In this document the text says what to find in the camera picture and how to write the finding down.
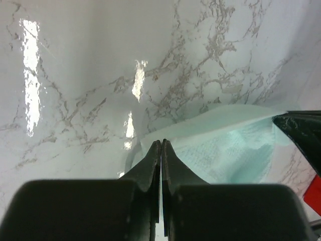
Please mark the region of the light blue white towel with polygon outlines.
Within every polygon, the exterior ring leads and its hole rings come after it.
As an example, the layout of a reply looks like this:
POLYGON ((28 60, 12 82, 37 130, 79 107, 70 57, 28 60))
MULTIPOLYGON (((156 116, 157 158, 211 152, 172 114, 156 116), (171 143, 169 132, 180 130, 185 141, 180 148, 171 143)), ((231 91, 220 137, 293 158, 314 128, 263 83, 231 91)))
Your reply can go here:
POLYGON ((284 113, 257 105, 217 105, 140 138, 130 167, 153 141, 166 139, 178 158, 208 183, 260 183, 270 171, 275 146, 289 143, 272 122, 284 113))

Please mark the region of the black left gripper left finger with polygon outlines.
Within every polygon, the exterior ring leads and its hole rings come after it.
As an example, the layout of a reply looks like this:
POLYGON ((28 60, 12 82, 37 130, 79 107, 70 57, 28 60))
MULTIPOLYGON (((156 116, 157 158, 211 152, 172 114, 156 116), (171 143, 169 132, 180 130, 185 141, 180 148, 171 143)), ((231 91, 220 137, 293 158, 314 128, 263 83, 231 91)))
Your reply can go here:
POLYGON ((154 240, 161 143, 119 179, 33 180, 14 195, 1 240, 154 240))

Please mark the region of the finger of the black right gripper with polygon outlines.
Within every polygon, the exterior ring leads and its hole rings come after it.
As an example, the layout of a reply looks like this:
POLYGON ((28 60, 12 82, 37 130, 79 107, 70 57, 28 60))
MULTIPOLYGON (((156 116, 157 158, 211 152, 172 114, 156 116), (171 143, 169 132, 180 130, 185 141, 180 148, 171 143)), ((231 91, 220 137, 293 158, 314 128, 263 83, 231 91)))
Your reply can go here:
POLYGON ((320 111, 289 111, 273 117, 272 121, 292 140, 317 175, 320 175, 320 111))

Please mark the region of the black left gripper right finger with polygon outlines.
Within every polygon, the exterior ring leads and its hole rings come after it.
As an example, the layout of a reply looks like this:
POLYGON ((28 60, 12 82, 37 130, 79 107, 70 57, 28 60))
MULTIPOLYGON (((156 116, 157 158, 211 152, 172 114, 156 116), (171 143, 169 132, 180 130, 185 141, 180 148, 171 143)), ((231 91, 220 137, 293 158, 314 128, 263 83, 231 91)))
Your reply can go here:
POLYGON ((164 232, 169 240, 315 240, 296 194, 280 184, 209 184, 164 140, 164 232))

